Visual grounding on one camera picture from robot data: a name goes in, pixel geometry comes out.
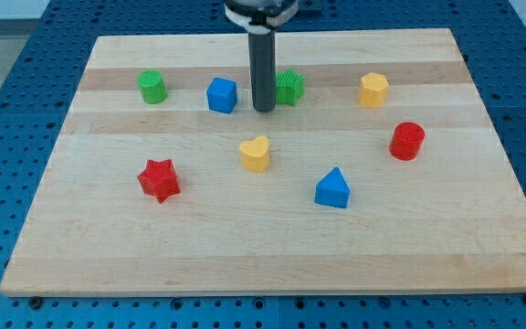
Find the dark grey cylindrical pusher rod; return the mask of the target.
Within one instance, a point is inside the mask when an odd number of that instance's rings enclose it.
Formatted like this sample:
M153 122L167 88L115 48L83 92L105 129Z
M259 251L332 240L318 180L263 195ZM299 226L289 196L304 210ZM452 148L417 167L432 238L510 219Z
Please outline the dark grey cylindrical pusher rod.
M247 32L253 107L270 112L276 106L275 32L264 26L251 26Z

